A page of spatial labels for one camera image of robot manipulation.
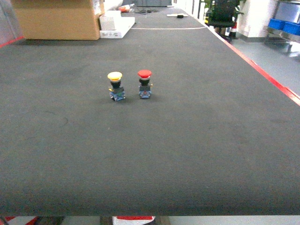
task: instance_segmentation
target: gray fabric mat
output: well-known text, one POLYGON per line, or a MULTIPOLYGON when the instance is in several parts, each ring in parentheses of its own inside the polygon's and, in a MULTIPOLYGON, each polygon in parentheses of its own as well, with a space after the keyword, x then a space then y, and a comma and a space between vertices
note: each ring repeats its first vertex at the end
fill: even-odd
MULTIPOLYGON (((176 10, 126 16, 202 27, 176 10)), ((0 65, 0 215, 300 214, 299 106, 207 28, 23 40, 0 65)))

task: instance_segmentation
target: shelf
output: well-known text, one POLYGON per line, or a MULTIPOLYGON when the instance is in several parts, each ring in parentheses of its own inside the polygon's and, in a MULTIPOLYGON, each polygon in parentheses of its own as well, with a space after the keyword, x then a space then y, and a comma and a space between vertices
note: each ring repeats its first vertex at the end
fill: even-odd
POLYGON ((286 33, 282 30, 277 30, 277 29, 267 27, 267 26, 265 26, 264 29, 267 30, 270 34, 274 34, 274 35, 276 35, 278 37, 281 37, 285 40, 300 43, 300 36, 298 36, 298 35, 289 34, 289 33, 286 33))

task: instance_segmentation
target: white line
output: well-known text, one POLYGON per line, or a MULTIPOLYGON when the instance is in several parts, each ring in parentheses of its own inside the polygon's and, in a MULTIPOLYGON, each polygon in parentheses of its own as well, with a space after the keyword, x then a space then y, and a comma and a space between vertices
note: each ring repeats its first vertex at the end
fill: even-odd
POLYGON ((32 221, 35 217, 15 217, 8 221, 9 225, 26 225, 32 221))
POLYGON ((199 30, 207 27, 195 27, 195 28, 135 28, 134 30, 199 30))

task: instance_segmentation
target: white box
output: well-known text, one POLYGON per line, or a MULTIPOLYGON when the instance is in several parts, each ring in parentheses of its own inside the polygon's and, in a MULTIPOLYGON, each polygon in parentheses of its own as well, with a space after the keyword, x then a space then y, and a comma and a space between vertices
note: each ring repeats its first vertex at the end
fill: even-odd
POLYGON ((120 28, 117 30, 101 30, 100 38, 123 38, 134 23, 134 17, 122 17, 120 28))
POLYGON ((121 11, 106 11, 100 16, 101 30, 116 30, 121 26, 121 11))

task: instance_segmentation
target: red floor stripe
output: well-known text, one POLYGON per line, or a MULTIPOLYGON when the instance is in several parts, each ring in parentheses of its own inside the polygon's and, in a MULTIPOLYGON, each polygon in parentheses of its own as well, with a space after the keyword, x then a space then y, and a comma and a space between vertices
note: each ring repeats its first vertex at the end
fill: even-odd
POLYGON ((273 77, 271 77, 266 71, 264 71, 259 65, 257 65, 254 61, 245 56, 242 52, 236 49, 234 46, 229 44, 223 38, 221 38, 217 33, 213 32, 220 40, 222 40, 228 47, 230 47, 235 53, 237 53, 244 61, 246 61, 250 66, 252 66, 258 73, 263 75, 268 81, 270 81, 274 86, 276 86, 279 90, 281 90, 286 96, 288 96, 291 100, 293 100, 297 105, 300 106, 300 97, 290 90, 288 87, 283 86, 273 77))
POLYGON ((6 221, 12 220, 15 217, 5 217, 6 221))
POLYGON ((35 217, 32 221, 28 222, 26 225, 34 225, 34 223, 38 220, 37 217, 35 217))
POLYGON ((14 39, 14 40, 11 40, 11 41, 8 41, 8 42, 6 42, 6 43, 4 43, 4 44, 1 44, 1 45, 0 45, 0 48, 4 47, 4 46, 6 46, 6 45, 9 45, 9 44, 11 44, 11 43, 14 43, 14 42, 16 42, 16 41, 18 41, 18 40, 21 40, 21 39, 23 39, 23 38, 24 38, 24 37, 18 37, 18 38, 14 39))
POLYGON ((151 220, 153 217, 117 217, 117 219, 124 220, 151 220))

